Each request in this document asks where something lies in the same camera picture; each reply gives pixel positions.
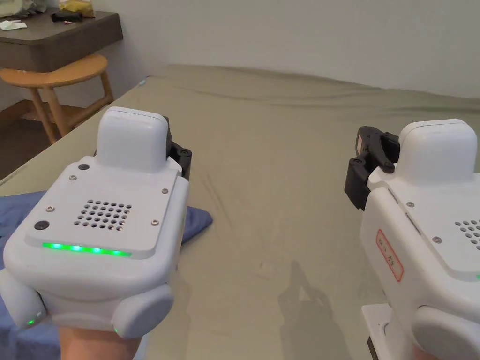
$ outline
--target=white plastic body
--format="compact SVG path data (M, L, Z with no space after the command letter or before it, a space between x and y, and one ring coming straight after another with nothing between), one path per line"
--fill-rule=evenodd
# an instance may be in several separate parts
M426 121L407 126L400 144L395 172L377 168L369 177L362 244L405 346L442 360L478 360L477 137L461 120Z
M379 360L417 360L390 305L365 305L361 311Z
M116 329L132 338L168 314L189 183L181 167L166 159L167 131L158 114L110 108L100 122L97 155L70 164L7 242L3 272L40 294L54 324ZM89 168L81 170L81 164ZM35 229L41 220L49 227ZM131 256L56 250L45 243ZM10 290L0 278L2 294ZM30 313L28 306L12 306L10 313Z

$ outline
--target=beige bed sheet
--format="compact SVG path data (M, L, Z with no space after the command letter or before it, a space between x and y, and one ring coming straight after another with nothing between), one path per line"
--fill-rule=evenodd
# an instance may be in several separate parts
M147 360L370 359L362 305L385 302L343 192L361 125L399 133L480 100L242 69L170 66L113 104L171 119L193 151L189 205L215 219L181 251L176 300ZM92 155L102 113L2 181L44 190Z

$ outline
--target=blue cloth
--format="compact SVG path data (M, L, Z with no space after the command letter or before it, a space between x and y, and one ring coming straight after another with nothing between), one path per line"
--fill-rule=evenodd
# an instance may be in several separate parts
M30 213L45 192L0 197L0 269L4 268L3 248L10 235ZM189 207L185 219L182 245L212 224L204 210ZM55 360L60 359L56 327L40 324L19 332L0 298L0 359Z

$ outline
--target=green led light strip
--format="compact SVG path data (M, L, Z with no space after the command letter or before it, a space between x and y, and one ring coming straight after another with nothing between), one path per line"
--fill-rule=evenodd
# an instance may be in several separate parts
M44 248L50 248L50 249L56 249L56 250L75 251L75 252L93 252L95 254L113 255L113 256L130 257L132 255L131 252L123 252L123 251L118 251L118 250L106 250L106 249L99 249L99 248L86 248L86 247L83 247L83 246L55 244L55 243L51 243L51 242L44 242L43 247Z

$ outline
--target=dark wooden table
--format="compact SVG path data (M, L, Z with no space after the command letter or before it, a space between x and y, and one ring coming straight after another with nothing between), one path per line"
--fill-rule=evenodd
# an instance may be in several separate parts
M26 29L0 30L0 68L51 72L123 39L117 13L97 11L95 19L66 25L51 20L57 11L25 19Z

